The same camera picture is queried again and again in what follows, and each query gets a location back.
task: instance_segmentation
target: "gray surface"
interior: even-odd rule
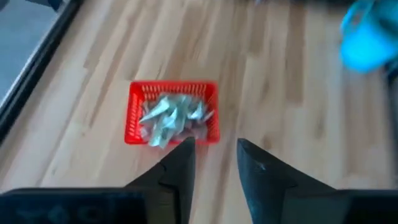
[[[0,106],[55,18],[52,8],[26,0],[10,0],[0,11]]]

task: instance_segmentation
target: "red plastic basket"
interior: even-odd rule
[[[214,110],[214,115],[206,122],[208,133],[205,140],[198,140],[199,144],[216,143],[220,140],[218,121],[218,89],[213,82],[172,82],[145,81],[130,84],[129,103],[127,106],[126,130],[124,141],[128,144],[146,144],[141,138],[139,120],[142,117],[144,101],[154,101],[161,93],[183,93],[202,97],[208,106],[208,111]]]

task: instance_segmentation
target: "blue object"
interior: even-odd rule
[[[361,73],[371,72],[398,55],[397,30],[390,26],[394,23],[382,19],[385,15],[374,10],[375,4],[367,0],[354,3],[341,23],[341,58],[348,68]],[[360,18],[356,24],[355,17]]]

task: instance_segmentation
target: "wooden floor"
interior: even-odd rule
[[[236,140],[337,188],[391,188],[380,74],[339,60],[342,10],[287,1],[86,0],[2,148],[0,189],[123,186],[171,149],[124,143],[133,80],[219,83],[192,223],[250,223]]]

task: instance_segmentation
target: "crumpled paper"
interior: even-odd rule
[[[157,101],[145,101],[141,136],[150,146],[164,148],[170,140],[182,141],[193,136],[205,139],[206,121],[214,111],[207,112],[205,102],[195,96],[162,93]]]

